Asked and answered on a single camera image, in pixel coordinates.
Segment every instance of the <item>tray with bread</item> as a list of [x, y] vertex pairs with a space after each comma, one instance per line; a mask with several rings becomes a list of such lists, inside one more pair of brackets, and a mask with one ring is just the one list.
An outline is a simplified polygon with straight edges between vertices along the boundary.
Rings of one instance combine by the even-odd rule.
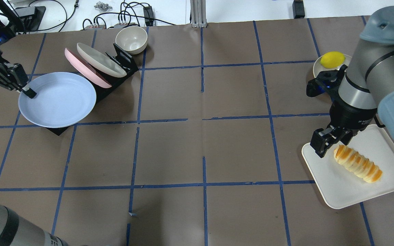
[[341, 209], [394, 191], [394, 143], [376, 125], [359, 132], [347, 146], [332, 146], [323, 158], [306, 143], [302, 156], [331, 208]]

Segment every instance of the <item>yellow lemon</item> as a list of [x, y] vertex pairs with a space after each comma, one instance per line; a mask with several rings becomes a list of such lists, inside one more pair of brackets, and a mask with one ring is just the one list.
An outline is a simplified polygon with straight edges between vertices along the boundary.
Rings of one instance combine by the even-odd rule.
[[324, 66], [325, 68], [334, 68], [343, 64], [344, 59], [345, 58], [343, 53], [338, 51], [331, 51], [322, 56], [320, 64], [322, 64], [322, 66]]

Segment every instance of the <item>rectangular tray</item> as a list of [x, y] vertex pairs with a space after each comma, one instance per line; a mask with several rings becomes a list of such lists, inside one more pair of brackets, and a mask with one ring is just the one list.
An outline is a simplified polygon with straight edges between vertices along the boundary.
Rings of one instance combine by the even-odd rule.
[[342, 143], [332, 146], [322, 159], [309, 143], [302, 147], [302, 156], [328, 206], [341, 209], [394, 191], [394, 143], [384, 129], [369, 125], [347, 145], [383, 171], [375, 183], [365, 182], [335, 161], [333, 151], [338, 145]]

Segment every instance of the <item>plate holder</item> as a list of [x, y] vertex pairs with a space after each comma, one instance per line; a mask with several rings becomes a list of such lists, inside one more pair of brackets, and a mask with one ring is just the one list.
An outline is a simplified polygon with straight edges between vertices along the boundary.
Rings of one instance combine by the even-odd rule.
[[[112, 61], [114, 61], [116, 64], [118, 64], [122, 69], [124, 69], [125, 72], [127, 73], [127, 75], [122, 78], [116, 78], [114, 76], [103, 73], [102, 71], [100, 71], [94, 67], [95, 71], [97, 71], [97, 73], [99, 73], [101, 76], [103, 76], [103, 78], [105, 78], [105, 80], [111, 84], [110, 88], [103, 88], [103, 87], [100, 87], [88, 80], [94, 86], [95, 93], [97, 94], [97, 101], [95, 102], [95, 104], [97, 104], [99, 101], [101, 101], [105, 97], [107, 97], [118, 86], [120, 86], [122, 83], [124, 83], [124, 81], [126, 79], [130, 78], [136, 71], [139, 70], [138, 66], [136, 65], [135, 60], [133, 59], [133, 57], [129, 53], [127, 53], [122, 48], [120, 48], [116, 43], [114, 43], [114, 48], [116, 51], [116, 56], [111, 56], [107, 52], [106, 52], [106, 55]], [[69, 128], [69, 126], [61, 127], [61, 128], [47, 127], [48, 130], [50, 130], [52, 133], [54, 133], [58, 136], [60, 136], [68, 128]]]

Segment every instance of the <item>bread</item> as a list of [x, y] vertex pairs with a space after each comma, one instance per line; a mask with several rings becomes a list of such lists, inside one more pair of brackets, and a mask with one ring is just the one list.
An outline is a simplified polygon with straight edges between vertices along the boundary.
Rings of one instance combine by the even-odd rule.
[[368, 158], [345, 145], [339, 145], [334, 150], [334, 158], [338, 164], [344, 166], [367, 183], [378, 181], [383, 171]]

